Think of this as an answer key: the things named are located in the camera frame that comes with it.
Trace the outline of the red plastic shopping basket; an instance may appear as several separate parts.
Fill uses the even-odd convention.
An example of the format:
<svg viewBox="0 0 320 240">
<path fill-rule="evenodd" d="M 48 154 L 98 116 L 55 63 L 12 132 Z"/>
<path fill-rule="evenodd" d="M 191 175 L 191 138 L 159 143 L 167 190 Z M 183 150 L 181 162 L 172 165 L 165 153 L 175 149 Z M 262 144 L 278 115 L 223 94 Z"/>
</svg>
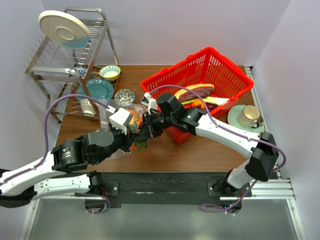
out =
<svg viewBox="0 0 320 240">
<path fill-rule="evenodd" d="M 211 111 L 216 119 L 225 115 L 254 86 L 236 64 L 209 46 L 142 80 L 140 87 L 150 93 L 163 85 L 188 87 L 194 84 L 212 84 L 213 97 L 229 99 Z"/>
</svg>

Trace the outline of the large white blue plate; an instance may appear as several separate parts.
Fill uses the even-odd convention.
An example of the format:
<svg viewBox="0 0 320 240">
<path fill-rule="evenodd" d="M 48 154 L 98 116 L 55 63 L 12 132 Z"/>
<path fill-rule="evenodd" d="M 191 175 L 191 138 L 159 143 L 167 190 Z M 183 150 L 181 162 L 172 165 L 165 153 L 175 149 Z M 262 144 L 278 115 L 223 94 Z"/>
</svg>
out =
<svg viewBox="0 0 320 240">
<path fill-rule="evenodd" d="M 91 38 L 89 28 L 81 20 L 62 11 L 43 11 L 38 24 L 48 38 L 69 49 L 84 49 Z"/>
</svg>

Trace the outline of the small toy pineapple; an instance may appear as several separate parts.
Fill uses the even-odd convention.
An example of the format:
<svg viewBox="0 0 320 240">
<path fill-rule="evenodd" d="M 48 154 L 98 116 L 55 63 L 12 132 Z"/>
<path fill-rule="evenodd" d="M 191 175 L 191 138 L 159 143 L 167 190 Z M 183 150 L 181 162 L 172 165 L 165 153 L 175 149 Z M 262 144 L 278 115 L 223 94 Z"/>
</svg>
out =
<svg viewBox="0 0 320 240">
<path fill-rule="evenodd" d="M 126 110 L 132 114 L 132 118 L 128 123 L 130 132 L 134 134 L 139 134 L 142 130 L 144 110 L 141 107 L 126 108 Z M 148 143 L 146 140 L 137 141 L 135 139 L 130 149 L 133 150 L 134 148 L 137 148 L 137 150 L 141 152 L 143 149 L 148 148 Z"/>
</svg>

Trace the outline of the metal dish rack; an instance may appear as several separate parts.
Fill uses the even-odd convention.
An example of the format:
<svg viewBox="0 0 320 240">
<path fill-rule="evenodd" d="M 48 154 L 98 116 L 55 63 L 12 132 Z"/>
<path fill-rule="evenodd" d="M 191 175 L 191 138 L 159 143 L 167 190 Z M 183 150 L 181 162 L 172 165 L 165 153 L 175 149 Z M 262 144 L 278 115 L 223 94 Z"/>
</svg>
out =
<svg viewBox="0 0 320 240">
<path fill-rule="evenodd" d="M 45 96 L 45 105 L 50 105 L 56 99 L 74 94 L 78 89 L 90 94 L 86 82 L 89 79 L 100 77 L 103 64 L 97 64 L 96 60 L 105 39 L 108 39 L 114 63 L 108 66 L 118 66 L 119 60 L 116 54 L 114 41 L 107 16 L 100 8 L 67 7 L 64 13 L 70 14 L 82 21 L 89 29 L 91 37 L 89 44 L 83 49 L 71 49 L 59 45 L 47 37 L 44 33 L 39 40 L 39 45 L 33 54 L 25 73 L 33 79 Z M 85 79 L 74 70 L 76 64 L 88 68 Z"/>
</svg>

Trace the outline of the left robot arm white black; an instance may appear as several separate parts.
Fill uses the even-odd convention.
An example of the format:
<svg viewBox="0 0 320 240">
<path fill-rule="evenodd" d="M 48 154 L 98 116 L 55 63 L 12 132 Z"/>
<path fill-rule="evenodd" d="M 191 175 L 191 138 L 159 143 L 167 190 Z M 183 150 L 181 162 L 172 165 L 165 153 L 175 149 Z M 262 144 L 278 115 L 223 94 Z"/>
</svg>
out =
<svg viewBox="0 0 320 240">
<path fill-rule="evenodd" d="M 98 165 L 118 150 L 129 153 L 137 133 L 100 128 L 47 151 L 16 170 L 0 171 L 0 205 L 19 208 L 32 200 L 59 194 L 106 196 L 102 176 L 96 171 L 68 177 L 67 174 Z"/>
</svg>

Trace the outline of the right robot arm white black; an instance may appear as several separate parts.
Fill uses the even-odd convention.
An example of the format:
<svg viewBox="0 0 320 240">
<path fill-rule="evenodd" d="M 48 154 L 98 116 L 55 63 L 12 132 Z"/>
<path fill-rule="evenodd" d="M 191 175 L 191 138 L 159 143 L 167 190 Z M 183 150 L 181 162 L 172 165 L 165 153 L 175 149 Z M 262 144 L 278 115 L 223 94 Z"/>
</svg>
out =
<svg viewBox="0 0 320 240">
<path fill-rule="evenodd" d="M 217 141 L 243 155 L 247 160 L 232 169 L 221 190 L 230 197 L 252 180 L 267 182 L 279 157 L 274 136 L 265 131 L 262 134 L 245 132 L 222 121 L 214 119 L 204 110 L 186 109 L 177 98 L 164 93 L 157 99 L 146 92 L 141 103 L 148 108 L 143 115 L 139 141 L 160 136 L 165 129 L 175 127 L 183 133 Z"/>
</svg>

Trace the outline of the black white patterned bowl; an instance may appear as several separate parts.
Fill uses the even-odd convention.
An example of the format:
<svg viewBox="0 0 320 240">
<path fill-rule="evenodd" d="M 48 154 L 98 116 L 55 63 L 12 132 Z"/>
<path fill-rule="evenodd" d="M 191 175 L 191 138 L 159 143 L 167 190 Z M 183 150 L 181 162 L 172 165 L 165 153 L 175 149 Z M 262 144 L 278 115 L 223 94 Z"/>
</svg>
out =
<svg viewBox="0 0 320 240">
<path fill-rule="evenodd" d="M 114 95 L 114 99 L 118 103 L 122 104 L 132 104 L 135 101 L 136 95 L 130 89 L 121 89 L 117 91 Z"/>
</svg>

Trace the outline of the yellow rimmed teal bowl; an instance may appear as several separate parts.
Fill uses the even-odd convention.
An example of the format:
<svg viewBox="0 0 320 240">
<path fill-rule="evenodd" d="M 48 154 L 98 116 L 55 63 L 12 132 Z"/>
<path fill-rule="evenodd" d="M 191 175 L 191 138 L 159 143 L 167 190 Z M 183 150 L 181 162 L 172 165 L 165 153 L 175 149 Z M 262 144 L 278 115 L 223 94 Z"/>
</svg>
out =
<svg viewBox="0 0 320 240">
<path fill-rule="evenodd" d="M 117 65 L 107 65 L 99 71 L 100 77 L 109 82 L 117 80 L 120 74 L 121 69 Z"/>
</svg>

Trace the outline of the purple grape bunch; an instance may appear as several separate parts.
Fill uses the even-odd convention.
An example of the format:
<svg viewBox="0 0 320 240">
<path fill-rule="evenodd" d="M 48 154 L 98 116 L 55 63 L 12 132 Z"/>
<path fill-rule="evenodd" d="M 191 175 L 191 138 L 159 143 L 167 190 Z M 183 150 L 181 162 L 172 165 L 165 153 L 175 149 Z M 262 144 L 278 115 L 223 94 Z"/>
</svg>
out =
<svg viewBox="0 0 320 240">
<path fill-rule="evenodd" d="M 216 103 L 207 103 L 206 107 L 204 104 L 200 104 L 200 103 L 193 104 L 192 106 L 201 110 L 205 110 L 207 107 L 210 112 L 218 107 Z"/>
</svg>

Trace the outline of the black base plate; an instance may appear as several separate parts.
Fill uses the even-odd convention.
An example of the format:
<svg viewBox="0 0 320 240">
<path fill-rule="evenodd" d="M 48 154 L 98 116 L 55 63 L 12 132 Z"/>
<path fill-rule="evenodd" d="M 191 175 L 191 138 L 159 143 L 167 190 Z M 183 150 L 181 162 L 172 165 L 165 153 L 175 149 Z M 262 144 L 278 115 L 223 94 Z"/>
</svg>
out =
<svg viewBox="0 0 320 240">
<path fill-rule="evenodd" d="M 108 197 L 113 208 L 123 204 L 219 205 L 222 197 L 240 198 L 227 186 L 225 172 L 103 172 L 88 173 L 89 193 Z"/>
</svg>

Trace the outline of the clear zip top bag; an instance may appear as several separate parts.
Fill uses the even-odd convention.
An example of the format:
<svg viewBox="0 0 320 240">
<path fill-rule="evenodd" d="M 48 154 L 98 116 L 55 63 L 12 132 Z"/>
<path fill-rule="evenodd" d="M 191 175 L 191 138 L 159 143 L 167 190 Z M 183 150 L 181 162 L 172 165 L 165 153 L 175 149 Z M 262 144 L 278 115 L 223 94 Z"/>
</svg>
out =
<svg viewBox="0 0 320 240">
<path fill-rule="evenodd" d="M 107 104 L 107 107 L 98 107 L 101 128 L 120 130 L 126 137 L 129 133 L 138 134 L 141 131 L 143 114 L 148 110 L 146 106 L 114 99 L 108 102 L 101 99 L 100 102 Z"/>
</svg>

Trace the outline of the teal scalloped plate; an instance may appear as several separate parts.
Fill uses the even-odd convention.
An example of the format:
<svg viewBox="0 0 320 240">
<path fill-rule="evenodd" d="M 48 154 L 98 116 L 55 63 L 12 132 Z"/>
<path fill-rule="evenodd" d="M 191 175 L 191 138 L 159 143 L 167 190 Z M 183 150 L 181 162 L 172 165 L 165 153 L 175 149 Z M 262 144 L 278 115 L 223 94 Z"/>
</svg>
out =
<svg viewBox="0 0 320 240">
<path fill-rule="evenodd" d="M 110 100 L 114 94 L 112 84 L 102 78 L 91 78 L 86 82 L 86 87 L 92 98 L 96 100 Z"/>
</svg>

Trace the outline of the aluminium frame rail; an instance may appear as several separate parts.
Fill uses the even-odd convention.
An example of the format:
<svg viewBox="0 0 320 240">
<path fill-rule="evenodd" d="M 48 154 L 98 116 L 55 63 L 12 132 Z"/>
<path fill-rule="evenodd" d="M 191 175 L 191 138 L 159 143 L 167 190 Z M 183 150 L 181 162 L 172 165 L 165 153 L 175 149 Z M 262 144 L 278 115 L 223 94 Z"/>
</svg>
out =
<svg viewBox="0 0 320 240">
<path fill-rule="evenodd" d="M 261 114 L 264 118 L 268 118 L 267 110 L 265 108 L 265 98 L 263 97 L 263 90 L 262 90 L 262 83 L 258 80 L 258 73 L 253 66 L 246 66 L 245 73 L 248 77 L 250 77 L 254 81 L 254 87 L 252 89 L 252 96 L 254 99 L 254 103 L 256 106 L 261 110 Z M 288 209 L 288 221 L 293 225 L 293 232 L 296 235 L 298 240 L 306 240 L 306 233 L 304 230 L 304 226 L 298 211 L 297 203 L 296 203 L 296 196 L 293 190 L 292 182 L 290 178 L 287 176 L 288 174 L 283 172 L 283 170 L 276 171 L 277 177 L 281 180 L 289 180 L 290 183 L 290 191 L 292 192 L 293 199 L 285 199 L 286 200 L 286 208 Z"/>
</svg>

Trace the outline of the orange fruit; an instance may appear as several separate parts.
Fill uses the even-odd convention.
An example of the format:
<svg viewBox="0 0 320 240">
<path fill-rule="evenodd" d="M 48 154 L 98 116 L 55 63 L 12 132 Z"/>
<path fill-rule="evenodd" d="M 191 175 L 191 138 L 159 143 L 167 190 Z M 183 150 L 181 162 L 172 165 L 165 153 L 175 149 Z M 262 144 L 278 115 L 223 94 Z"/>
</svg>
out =
<svg viewBox="0 0 320 240">
<path fill-rule="evenodd" d="M 206 104 L 201 99 L 196 99 L 192 103 L 192 107 L 197 108 L 197 109 L 201 109 L 201 110 L 204 110 L 205 106 L 206 106 Z"/>
</svg>

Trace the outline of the mint green saucer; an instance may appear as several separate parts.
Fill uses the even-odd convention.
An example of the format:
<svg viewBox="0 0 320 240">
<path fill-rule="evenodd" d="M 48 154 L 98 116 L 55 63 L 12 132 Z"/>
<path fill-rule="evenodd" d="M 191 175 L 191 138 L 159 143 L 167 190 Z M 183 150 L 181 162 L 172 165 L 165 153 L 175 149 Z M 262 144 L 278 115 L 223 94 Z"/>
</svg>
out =
<svg viewBox="0 0 320 240">
<path fill-rule="evenodd" d="M 238 128 L 238 129 L 247 131 L 247 132 L 260 134 L 264 130 L 265 124 L 264 124 L 264 126 L 259 127 L 259 128 L 251 128 L 251 127 L 242 126 L 239 123 L 238 116 L 241 113 L 241 110 L 243 109 L 244 106 L 245 105 L 236 105 L 228 112 L 228 115 L 227 115 L 228 124 L 233 127 Z"/>
</svg>

